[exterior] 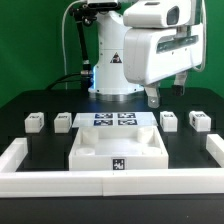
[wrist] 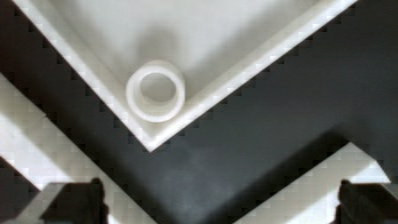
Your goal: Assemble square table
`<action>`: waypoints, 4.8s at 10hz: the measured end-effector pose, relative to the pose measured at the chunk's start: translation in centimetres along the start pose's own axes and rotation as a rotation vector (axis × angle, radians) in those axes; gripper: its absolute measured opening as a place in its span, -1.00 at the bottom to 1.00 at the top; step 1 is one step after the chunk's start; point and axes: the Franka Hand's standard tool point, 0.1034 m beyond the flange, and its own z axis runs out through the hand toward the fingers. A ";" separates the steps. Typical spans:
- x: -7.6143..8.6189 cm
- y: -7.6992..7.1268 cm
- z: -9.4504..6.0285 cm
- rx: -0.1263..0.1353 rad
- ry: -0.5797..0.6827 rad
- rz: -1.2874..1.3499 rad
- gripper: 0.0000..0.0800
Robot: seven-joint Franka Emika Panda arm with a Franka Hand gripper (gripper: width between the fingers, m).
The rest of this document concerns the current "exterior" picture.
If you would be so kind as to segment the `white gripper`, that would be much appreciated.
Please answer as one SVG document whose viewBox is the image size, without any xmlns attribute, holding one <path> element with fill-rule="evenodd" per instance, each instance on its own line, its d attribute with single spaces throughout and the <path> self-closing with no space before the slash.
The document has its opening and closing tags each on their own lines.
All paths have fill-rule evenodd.
<svg viewBox="0 0 224 224">
<path fill-rule="evenodd" d="M 202 58 L 202 24 L 192 26 L 189 36 L 177 36 L 175 28 L 132 28 L 124 38 L 124 75 L 129 82 L 146 86 L 150 108 L 160 106 L 159 86 L 155 82 L 177 74 L 172 92 L 183 96 L 188 77 L 186 70 L 200 65 Z"/>
</svg>

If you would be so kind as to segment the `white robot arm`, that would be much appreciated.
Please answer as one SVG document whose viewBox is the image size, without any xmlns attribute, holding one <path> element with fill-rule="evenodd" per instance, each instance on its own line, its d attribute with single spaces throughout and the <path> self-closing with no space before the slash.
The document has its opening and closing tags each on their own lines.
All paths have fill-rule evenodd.
<svg viewBox="0 0 224 224">
<path fill-rule="evenodd" d="M 118 3 L 87 1 L 97 12 L 99 43 L 90 97 L 126 101 L 144 92 L 157 108 L 159 84 L 170 76 L 173 93 L 183 95 L 188 71 L 205 67 L 204 0 L 138 0 L 122 14 Z"/>
</svg>

